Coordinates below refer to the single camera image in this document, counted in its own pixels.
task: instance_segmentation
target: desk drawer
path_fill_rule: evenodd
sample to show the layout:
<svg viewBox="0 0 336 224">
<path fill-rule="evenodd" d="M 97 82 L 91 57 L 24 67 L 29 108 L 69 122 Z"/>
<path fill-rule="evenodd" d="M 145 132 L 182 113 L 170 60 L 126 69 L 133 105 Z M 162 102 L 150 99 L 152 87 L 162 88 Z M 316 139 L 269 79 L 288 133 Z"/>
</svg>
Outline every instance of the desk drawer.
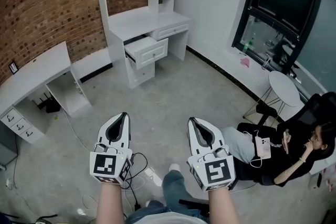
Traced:
<svg viewBox="0 0 336 224">
<path fill-rule="evenodd" d="M 22 116 L 15 109 L 12 109 L 4 117 L 2 117 L 1 121 L 10 128 L 20 119 L 22 119 Z"/>
<path fill-rule="evenodd" d="M 14 124 L 11 129 L 16 134 L 22 134 L 30 128 L 30 124 L 25 120 L 21 119 L 16 124 Z"/>
<path fill-rule="evenodd" d="M 125 52 L 139 70 L 167 56 L 168 39 L 156 41 L 151 37 L 145 37 L 125 45 Z"/>
<path fill-rule="evenodd" d="M 40 137 L 44 136 L 43 133 L 41 133 L 39 130 L 37 130 L 35 127 L 30 127 L 29 129 L 22 132 L 19 136 L 21 136 L 24 140 L 34 143 L 36 140 L 38 140 Z"/>
<path fill-rule="evenodd" d="M 172 36 L 177 33 L 187 31 L 187 30 L 188 30 L 188 24 L 184 23 L 184 24 L 179 24 L 179 25 L 157 29 L 151 32 L 150 36 L 156 40 L 160 40 L 162 38 L 166 38 L 168 36 Z"/>
</svg>

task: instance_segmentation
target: chair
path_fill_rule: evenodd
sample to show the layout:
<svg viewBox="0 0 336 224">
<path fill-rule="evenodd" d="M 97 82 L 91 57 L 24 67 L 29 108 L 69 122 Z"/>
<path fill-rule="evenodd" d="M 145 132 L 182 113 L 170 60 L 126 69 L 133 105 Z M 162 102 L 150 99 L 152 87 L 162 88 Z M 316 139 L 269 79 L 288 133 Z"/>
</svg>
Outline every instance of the chair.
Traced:
<svg viewBox="0 0 336 224">
<path fill-rule="evenodd" d="M 276 111 L 273 108 L 265 104 L 257 105 L 257 113 L 263 114 L 258 124 L 241 123 L 238 125 L 237 130 L 240 132 L 246 131 L 254 135 L 254 130 L 259 130 L 260 134 L 267 134 L 267 136 L 276 135 L 277 133 L 283 133 L 287 126 L 296 121 L 302 121 L 305 124 L 313 125 L 318 120 L 333 119 L 336 120 L 336 93 L 328 92 L 322 96 L 314 94 L 304 107 L 290 119 L 281 122 L 277 129 L 273 127 L 264 126 L 269 116 L 275 117 Z M 335 144 L 329 145 L 328 148 L 323 151 L 323 154 L 319 156 L 319 159 L 325 159 L 332 155 L 335 148 Z M 256 174 L 249 164 L 245 164 L 240 160 L 234 158 L 236 180 L 231 184 L 230 189 L 233 189 L 239 180 L 253 180 L 261 185 L 273 185 L 273 179 L 266 175 Z"/>
</svg>

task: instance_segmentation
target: gray floor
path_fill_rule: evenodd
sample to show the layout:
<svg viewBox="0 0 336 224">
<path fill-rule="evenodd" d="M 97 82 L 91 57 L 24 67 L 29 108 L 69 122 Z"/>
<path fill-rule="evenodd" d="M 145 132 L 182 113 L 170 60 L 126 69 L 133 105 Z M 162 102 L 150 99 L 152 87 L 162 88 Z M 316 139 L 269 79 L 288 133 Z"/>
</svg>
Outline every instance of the gray floor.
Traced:
<svg viewBox="0 0 336 224">
<path fill-rule="evenodd" d="M 131 148 L 142 152 L 157 176 L 163 179 L 172 162 L 179 163 L 187 190 L 196 198 L 206 198 L 189 173 L 190 155 L 187 120 L 197 116 L 218 127 L 237 126 L 253 104 L 241 89 L 213 68 L 187 52 L 184 62 L 174 56 L 160 60 L 155 78 L 134 90 L 121 86 L 110 69 L 84 83 L 93 104 L 92 111 L 70 119 L 73 128 L 89 149 L 99 127 L 113 115 L 126 111 L 131 118 Z M 16 167 L 17 190 L 5 187 L 13 176 L 14 164 L 0 172 L 0 210 L 20 215 L 27 221 L 58 213 L 58 222 L 86 223 L 95 216 L 100 184 L 89 175 L 89 152 L 74 136 L 63 112 L 51 122 L 47 135 L 30 145 L 19 141 Z M 141 157 L 132 167 L 136 173 L 144 165 Z M 145 173 L 145 184 L 135 193 L 141 205 L 156 198 L 163 201 L 161 188 Z M 308 190 L 309 176 L 289 182 L 284 188 L 256 185 L 232 193 L 242 223 L 320 223 L 328 206 L 329 193 Z M 133 187 L 142 184 L 135 178 Z M 253 185 L 244 182 L 235 190 Z M 131 205 L 134 198 L 126 192 Z M 124 211 L 130 213 L 123 195 Z"/>
</svg>

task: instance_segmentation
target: light blue pants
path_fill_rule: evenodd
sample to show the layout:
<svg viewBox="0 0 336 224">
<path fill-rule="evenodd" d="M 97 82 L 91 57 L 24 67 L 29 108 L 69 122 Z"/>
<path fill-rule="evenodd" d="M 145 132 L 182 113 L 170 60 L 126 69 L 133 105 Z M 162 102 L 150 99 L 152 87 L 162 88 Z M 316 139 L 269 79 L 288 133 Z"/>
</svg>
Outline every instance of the light blue pants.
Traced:
<svg viewBox="0 0 336 224">
<path fill-rule="evenodd" d="M 208 218 L 200 215 L 198 209 L 188 209 L 186 205 L 179 204 L 180 199 L 192 198 L 187 192 L 184 186 L 184 177 L 178 171 L 171 170 L 163 179 L 162 183 L 163 196 L 167 206 L 156 200 L 152 200 L 148 207 L 141 208 L 131 214 L 126 219 L 126 224 L 136 223 L 148 215 L 161 214 L 166 212 L 177 212 L 191 217 L 200 218 L 206 222 L 209 222 Z"/>
</svg>

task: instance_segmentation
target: drawer handle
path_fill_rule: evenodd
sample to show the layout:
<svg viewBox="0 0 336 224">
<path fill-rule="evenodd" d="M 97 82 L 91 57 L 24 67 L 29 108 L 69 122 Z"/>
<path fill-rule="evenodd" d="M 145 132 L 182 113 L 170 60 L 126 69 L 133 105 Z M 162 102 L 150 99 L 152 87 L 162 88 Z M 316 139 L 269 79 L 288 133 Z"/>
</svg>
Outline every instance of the drawer handle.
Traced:
<svg viewBox="0 0 336 224">
<path fill-rule="evenodd" d="M 9 116 L 7 115 L 7 119 L 8 119 L 8 122 L 11 122 L 11 121 L 14 119 L 14 117 L 12 117 L 12 118 L 10 119 Z"/>
</svg>

